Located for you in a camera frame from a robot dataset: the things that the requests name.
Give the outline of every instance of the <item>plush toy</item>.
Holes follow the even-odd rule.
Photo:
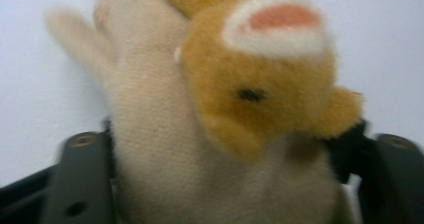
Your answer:
[[[360,98],[334,85],[322,17],[303,0],[171,0],[192,17],[181,60],[209,138],[257,159],[273,137],[337,137]]]
[[[274,22],[279,10],[291,14]],[[350,223],[316,137],[337,136],[360,109],[333,85],[310,5],[101,0],[94,22],[47,16],[108,97],[125,223]]]

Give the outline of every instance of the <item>plush toy head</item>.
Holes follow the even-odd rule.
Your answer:
[[[335,137],[360,116],[357,94],[334,87],[322,17],[302,0],[238,0],[194,16],[180,52],[199,119],[231,154],[260,157],[273,137]]]

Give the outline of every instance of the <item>beige plush body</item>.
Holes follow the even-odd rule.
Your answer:
[[[167,0],[105,0],[95,14],[98,30],[67,11],[48,24],[109,99],[126,223],[344,223],[318,141],[276,137],[253,164],[208,141],[173,58],[188,20]]]

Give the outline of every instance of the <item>white fur patch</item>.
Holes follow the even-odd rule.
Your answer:
[[[328,48],[329,37],[321,19],[312,26],[270,27],[259,31],[250,26],[252,15],[282,4],[298,5],[316,13],[302,0],[243,0],[225,22],[222,31],[225,45],[230,49],[270,58],[323,53]]]

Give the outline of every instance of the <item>white wall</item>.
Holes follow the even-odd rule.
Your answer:
[[[59,144],[101,130],[106,102],[46,32],[43,13],[96,0],[0,0],[0,186],[57,160]],[[424,0],[313,0],[340,53],[339,83],[366,97],[371,134],[424,147]]]

